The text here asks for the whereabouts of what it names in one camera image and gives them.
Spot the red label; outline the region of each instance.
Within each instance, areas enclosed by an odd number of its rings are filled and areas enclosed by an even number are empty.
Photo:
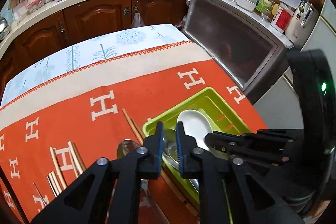
[[[292,16],[289,12],[283,9],[278,17],[277,22],[275,23],[280,29],[285,30]]]

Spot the kettle handle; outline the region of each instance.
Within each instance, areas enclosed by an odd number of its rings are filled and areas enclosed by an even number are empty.
[[[309,7],[305,16],[304,16],[304,18],[303,18],[303,20],[302,20],[302,22],[301,22],[301,27],[302,28],[306,27],[306,25],[307,25],[307,23],[310,20],[312,15],[313,15],[313,9],[312,9],[312,7]]]

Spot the light blue tablecloth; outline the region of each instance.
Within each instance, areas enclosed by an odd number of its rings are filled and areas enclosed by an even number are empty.
[[[99,60],[189,40],[171,24],[145,26],[95,37],[42,59],[6,85],[0,107],[26,91],[66,72]]]

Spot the beige stripe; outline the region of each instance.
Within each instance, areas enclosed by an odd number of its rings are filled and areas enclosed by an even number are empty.
[[[210,59],[201,47],[195,43],[186,43],[86,68],[42,86],[8,105],[0,112],[0,130],[41,109],[100,86]]]

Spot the kitchen cabinet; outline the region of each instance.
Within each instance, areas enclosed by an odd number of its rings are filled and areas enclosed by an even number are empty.
[[[14,45],[9,45],[0,62],[0,100],[6,84],[19,72],[21,72],[17,63],[17,53]]]
[[[62,11],[57,12],[14,39],[18,65],[22,70],[68,45],[67,26]]]
[[[133,15],[135,5],[145,25],[176,25],[188,13],[185,0],[132,0]]]
[[[88,0],[64,9],[71,44],[130,28],[131,1]]]

